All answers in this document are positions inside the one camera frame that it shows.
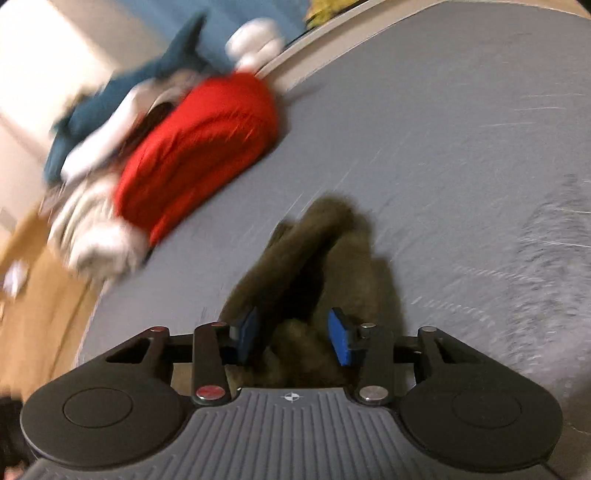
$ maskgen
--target black circular pad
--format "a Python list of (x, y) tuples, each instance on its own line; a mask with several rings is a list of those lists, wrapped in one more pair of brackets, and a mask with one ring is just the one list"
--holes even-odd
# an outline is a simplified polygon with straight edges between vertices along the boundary
[(64, 414), (80, 427), (97, 429), (124, 420), (134, 403), (129, 395), (113, 388), (90, 388), (74, 394), (64, 405)]
[(93, 362), (36, 391), (22, 410), (39, 456), (70, 467), (136, 462), (168, 443), (184, 411), (166, 383), (131, 364)]
[(511, 425), (521, 415), (519, 402), (509, 394), (497, 392), (463, 392), (452, 401), (457, 418), (483, 429), (500, 429)]
[(441, 366), (401, 400), (400, 415), (431, 456), (480, 472), (546, 460), (562, 428), (550, 393), (494, 363)]

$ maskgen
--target black mechanism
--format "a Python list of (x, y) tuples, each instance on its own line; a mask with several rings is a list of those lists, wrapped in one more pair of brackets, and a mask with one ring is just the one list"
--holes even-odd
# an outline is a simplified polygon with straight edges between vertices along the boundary
[[(340, 363), (359, 369), (350, 400), (388, 411), (416, 448), (441, 463), (517, 471), (544, 463), (558, 441), (561, 411), (545, 389), (446, 333), (423, 327), (417, 337), (395, 338), (339, 309), (328, 323)], [(248, 361), (257, 331), (256, 310), (234, 326), (216, 322), (192, 335), (146, 330), (33, 394), (21, 416), (26, 440), (37, 457), (69, 468), (148, 458), (194, 412), (232, 402), (224, 365)], [(170, 387), (178, 362), (193, 364), (190, 398)], [(414, 365), (416, 386), (404, 396), (395, 395), (397, 364)]]

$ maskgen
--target ribbed gray surface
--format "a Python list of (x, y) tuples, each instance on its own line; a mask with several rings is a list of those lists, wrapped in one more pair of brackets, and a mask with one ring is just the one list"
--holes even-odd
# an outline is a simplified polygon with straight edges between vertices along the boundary
[(110, 472), (76, 472), (47, 460), (24, 480), (552, 480), (542, 467), (468, 473), (416, 450), (384, 408), (343, 390), (244, 390), (232, 404), (198, 410), (152, 458)]

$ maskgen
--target gray mat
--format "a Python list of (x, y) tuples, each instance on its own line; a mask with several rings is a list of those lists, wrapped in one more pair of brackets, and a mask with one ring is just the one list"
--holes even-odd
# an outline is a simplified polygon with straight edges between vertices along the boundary
[(101, 302), (82, 358), (214, 321), (275, 224), (336, 190), (374, 219), (406, 330), (436, 325), (547, 386), (589, 446), (589, 27), (441, 4), (323, 68), (287, 95), (279, 147)]

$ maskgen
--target white wall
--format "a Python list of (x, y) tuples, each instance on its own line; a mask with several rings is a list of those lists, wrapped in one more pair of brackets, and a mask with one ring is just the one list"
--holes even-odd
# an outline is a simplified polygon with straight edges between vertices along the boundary
[[(8, 0), (0, 8), (0, 120), (17, 132), (0, 122), (0, 208), (21, 219), (41, 199), (51, 126), (82, 87), (163, 50), (112, 0)], [(0, 243), (5, 237), (0, 226)]]
[(0, 9), (0, 112), (46, 150), (66, 100), (107, 81), (115, 66), (46, 0)]
[(24, 217), (43, 195), (41, 163), (4, 124), (0, 124), (0, 245), (11, 233), (11, 218)]

